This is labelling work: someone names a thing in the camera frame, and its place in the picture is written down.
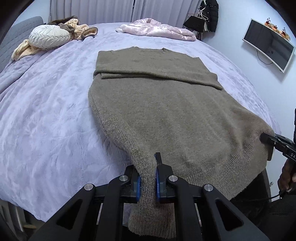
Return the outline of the person right hand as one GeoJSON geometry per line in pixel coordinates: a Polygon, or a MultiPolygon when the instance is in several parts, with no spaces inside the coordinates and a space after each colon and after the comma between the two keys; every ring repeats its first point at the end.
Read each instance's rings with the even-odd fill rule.
{"type": "Polygon", "coordinates": [[[293,161],[287,159],[281,175],[277,181],[277,185],[280,191],[288,191],[295,185],[295,171],[293,170],[293,161]]]}

